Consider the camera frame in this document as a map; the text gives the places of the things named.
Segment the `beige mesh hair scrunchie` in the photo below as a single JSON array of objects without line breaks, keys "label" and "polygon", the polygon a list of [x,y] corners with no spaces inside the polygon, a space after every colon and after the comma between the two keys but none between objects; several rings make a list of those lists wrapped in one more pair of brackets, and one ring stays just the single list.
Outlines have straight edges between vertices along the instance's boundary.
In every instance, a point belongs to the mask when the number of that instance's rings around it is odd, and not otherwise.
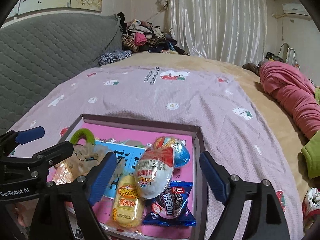
[{"label": "beige mesh hair scrunchie", "polygon": [[94,166],[98,166],[108,152],[113,150],[103,145],[74,145],[74,151],[71,157],[66,160],[68,168],[74,179],[79,176],[87,176]]}]

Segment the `yellow rice cracker packet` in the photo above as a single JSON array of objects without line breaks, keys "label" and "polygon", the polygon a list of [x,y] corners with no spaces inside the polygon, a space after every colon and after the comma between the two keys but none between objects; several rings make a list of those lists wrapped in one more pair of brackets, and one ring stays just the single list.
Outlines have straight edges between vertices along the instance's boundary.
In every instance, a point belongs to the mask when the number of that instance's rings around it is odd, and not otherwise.
[{"label": "yellow rice cracker packet", "polygon": [[144,208],[145,203],[137,193],[134,176],[127,173],[118,182],[110,218],[105,224],[119,230],[141,233]]}]

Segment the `white surprise egg toy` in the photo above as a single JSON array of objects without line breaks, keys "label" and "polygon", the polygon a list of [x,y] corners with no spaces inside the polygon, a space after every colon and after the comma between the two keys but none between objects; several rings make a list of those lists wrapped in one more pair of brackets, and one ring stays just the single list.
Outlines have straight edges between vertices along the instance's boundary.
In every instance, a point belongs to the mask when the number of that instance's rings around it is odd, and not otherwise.
[{"label": "white surprise egg toy", "polygon": [[135,183],[137,192],[144,199],[158,197],[168,187],[174,171],[172,148],[146,150],[136,163]]}]

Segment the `orange rice cracker packet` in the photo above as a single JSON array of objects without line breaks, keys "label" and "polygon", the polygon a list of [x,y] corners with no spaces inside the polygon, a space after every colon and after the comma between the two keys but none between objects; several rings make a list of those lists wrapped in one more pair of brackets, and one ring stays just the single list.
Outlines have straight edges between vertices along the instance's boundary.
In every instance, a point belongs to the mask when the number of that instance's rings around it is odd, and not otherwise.
[{"label": "orange rice cracker packet", "polygon": [[62,161],[56,164],[54,167],[55,173],[53,175],[52,181],[54,181],[56,185],[68,184],[74,181],[74,177],[67,161]]}]

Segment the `green fuzzy hair scrunchie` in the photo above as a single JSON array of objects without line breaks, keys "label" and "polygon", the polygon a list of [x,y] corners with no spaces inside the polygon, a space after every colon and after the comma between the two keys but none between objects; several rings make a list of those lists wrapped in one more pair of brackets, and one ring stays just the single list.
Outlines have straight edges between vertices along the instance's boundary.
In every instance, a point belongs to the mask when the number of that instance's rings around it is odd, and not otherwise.
[{"label": "green fuzzy hair scrunchie", "polygon": [[77,145],[78,142],[84,139],[86,141],[86,143],[95,144],[95,137],[94,134],[86,128],[81,128],[79,130],[77,130],[71,137],[70,139],[70,143],[72,143],[73,145]]}]

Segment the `floral patterned cloth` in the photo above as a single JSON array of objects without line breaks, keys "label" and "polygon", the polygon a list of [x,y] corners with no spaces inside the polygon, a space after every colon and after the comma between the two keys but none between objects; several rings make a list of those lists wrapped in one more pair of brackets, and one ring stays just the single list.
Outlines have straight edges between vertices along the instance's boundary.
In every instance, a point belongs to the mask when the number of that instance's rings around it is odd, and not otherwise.
[{"label": "floral patterned cloth", "polygon": [[306,233],[319,216],[319,189],[311,187],[302,202],[304,233]]}]

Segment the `pink and blue book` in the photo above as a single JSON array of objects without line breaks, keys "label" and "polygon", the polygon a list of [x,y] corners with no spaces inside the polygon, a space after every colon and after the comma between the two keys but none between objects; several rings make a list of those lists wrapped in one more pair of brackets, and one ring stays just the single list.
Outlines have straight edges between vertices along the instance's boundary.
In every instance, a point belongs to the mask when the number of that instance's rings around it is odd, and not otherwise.
[{"label": "pink and blue book", "polygon": [[[191,135],[184,135],[183,132],[163,133],[150,132],[141,129],[117,128],[110,124],[98,125],[90,124],[81,120],[74,128],[68,131],[68,128],[60,129],[60,140],[70,140],[72,135],[79,129],[89,129],[95,136],[95,142],[104,145],[111,150],[116,150],[118,159],[125,159],[125,171],[133,172],[138,157],[143,150],[151,146],[158,137],[175,137],[180,139],[190,153],[188,163],[182,167],[174,169],[173,179],[178,181],[194,181],[194,147]],[[96,214],[101,226],[106,231],[110,239],[190,239],[192,227],[164,227],[153,225],[142,225],[136,231],[123,230],[107,225],[111,218],[111,209],[113,199],[116,195],[115,180],[105,191],[100,202],[95,203],[93,211]]]}]

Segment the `green fleece garment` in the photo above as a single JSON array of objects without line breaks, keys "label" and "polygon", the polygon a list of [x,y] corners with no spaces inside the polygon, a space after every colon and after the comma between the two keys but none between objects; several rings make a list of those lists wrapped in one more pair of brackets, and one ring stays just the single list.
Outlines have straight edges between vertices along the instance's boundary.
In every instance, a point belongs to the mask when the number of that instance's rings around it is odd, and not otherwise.
[{"label": "green fleece garment", "polygon": [[304,96],[300,117],[301,130],[309,140],[302,148],[309,179],[319,177],[319,94],[316,94],[318,91],[308,82],[308,95]]}]

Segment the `grey quilted headboard cover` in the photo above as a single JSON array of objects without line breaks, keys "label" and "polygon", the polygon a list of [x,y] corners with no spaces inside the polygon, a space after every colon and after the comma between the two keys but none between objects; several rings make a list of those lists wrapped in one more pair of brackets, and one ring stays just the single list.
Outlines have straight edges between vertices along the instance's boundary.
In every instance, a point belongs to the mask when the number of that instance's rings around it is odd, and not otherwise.
[{"label": "grey quilted headboard cover", "polygon": [[120,17],[41,15],[1,29],[1,133],[56,86],[122,48]]}]

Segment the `blue Oreo cookie packet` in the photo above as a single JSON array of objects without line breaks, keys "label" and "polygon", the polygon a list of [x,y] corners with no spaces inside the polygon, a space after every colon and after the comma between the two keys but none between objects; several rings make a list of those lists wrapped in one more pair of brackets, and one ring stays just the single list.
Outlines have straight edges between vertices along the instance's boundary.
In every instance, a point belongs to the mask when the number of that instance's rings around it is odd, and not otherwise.
[{"label": "blue Oreo cookie packet", "polygon": [[155,226],[196,226],[196,219],[188,209],[189,193],[193,183],[188,181],[170,182],[158,197],[146,202],[144,225]]}]

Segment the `pink strawberry print blanket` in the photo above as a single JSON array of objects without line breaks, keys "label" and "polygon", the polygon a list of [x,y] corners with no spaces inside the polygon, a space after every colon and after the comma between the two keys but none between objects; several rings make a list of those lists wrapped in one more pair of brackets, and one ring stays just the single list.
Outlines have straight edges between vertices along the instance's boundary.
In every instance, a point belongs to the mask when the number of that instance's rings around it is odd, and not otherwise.
[{"label": "pink strawberry print blanket", "polygon": [[55,145],[81,114],[194,125],[204,147],[228,172],[259,182],[268,179],[285,197],[291,239],[303,237],[296,184],[276,137],[256,106],[230,76],[133,67],[91,68],[54,88],[14,130],[42,126],[42,139],[19,146],[30,157]]}]

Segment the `blue surprise egg toy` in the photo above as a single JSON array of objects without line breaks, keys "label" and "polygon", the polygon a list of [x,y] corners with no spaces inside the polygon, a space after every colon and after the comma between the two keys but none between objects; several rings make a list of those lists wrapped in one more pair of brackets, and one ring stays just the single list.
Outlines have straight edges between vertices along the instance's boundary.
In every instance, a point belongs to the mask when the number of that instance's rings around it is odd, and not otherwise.
[{"label": "blue surprise egg toy", "polygon": [[174,165],[176,168],[186,165],[190,160],[190,153],[185,144],[183,141],[175,137],[159,137],[151,147],[152,149],[172,148],[174,154]]}]

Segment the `shallow grey cardboard tray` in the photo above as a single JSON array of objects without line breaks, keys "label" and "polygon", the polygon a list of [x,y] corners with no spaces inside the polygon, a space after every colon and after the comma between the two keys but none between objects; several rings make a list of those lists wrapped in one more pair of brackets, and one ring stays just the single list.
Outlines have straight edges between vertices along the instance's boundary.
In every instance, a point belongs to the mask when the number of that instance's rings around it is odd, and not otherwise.
[{"label": "shallow grey cardboard tray", "polygon": [[191,135],[193,138],[195,171],[193,188],[188,201],[188,209],[196,218],[197,224],[195,227],[192,227],[190,239],[204,239],[207,221],[208,186],[199,165],[200,154],[204,151],[203,135],[199,126],[120,118],[106,115],[82,114],[72,124],[64,125],[62,128],[67,127],[68,131],[70,131],[81,120],[89,122],[90,124],[110,124],[117,128],[141,129],[143,131],[163,133],[176,133],[181,131],[184,135]]}]

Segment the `blue floral pillow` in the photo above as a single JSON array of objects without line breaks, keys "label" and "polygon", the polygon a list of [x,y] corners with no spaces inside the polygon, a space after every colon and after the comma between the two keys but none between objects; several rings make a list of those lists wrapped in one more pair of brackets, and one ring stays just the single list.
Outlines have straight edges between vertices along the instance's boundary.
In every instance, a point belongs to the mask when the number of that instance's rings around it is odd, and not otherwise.
[{"label": "blue floral pillow", "polygon": [[99,66],[104,66],[106,64],[112,64],[132,56],[130,50],[116,50],[113,52],[105,52],[99,57]]}]

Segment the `pink rolled quilt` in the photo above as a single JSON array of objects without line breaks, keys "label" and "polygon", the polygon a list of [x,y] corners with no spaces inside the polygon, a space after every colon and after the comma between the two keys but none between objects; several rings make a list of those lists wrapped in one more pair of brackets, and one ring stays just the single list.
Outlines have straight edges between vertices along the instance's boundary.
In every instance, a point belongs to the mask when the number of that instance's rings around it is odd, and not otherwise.
[{"label": "pink rolled quilt", "polygon": [[259,68],[264,92],[289,114],[308,139],[319,131],[319,104],[315,87],[297,68],[279,61],[268,61]]}]

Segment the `pile of assorted clothes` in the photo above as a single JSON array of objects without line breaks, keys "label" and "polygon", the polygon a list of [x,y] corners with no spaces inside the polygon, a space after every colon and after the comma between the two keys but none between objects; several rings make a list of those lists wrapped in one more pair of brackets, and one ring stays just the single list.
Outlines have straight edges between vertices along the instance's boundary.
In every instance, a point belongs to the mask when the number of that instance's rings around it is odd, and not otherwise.
[{"label": "pile of assorted clothes", "polygon": [[177,46],[177,41],[169,33],[161,31],[159,25],[138,19],[125,21],[123,12],[116,14],[120,19],[121,42],[123,49],[132,53],[169,53],[178,55],[189,54]]}]

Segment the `white satin curtain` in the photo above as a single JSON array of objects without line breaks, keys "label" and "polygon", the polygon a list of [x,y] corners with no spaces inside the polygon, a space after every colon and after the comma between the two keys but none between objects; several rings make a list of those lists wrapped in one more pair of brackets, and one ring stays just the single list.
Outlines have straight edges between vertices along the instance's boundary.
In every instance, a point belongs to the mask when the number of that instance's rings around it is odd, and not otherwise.
[{"label": "white satin curtain", "polygon": [[191,56],[258,63],[266,45],[266,0],[168,0],[166,28]]}]

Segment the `metal chair frame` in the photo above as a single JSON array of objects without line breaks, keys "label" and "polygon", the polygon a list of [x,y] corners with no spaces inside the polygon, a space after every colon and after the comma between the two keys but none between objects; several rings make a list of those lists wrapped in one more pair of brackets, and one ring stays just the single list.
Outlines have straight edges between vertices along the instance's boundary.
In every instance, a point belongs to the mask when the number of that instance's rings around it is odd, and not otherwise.
[{"label": "metal chair frame", "polygon": [[287,43],[283,43],[280,46],[278,56],[280,55],[280,53],[282,53],[281,58],[285,63],[290,64],[292,66],[297,64],[296,51],[293,48],[291,48]]}]

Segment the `white wall air conditioner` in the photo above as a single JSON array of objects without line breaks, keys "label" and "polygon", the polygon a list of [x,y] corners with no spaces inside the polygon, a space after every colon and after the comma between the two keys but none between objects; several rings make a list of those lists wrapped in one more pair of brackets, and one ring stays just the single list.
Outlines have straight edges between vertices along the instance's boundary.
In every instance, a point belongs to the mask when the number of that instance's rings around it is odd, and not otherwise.
[{"label": "white wall air conditioner", "polygon": [[310,16],[304,6],[300,3],[284,3],[283,11],[286,14],[296,14],[302,16]]}]

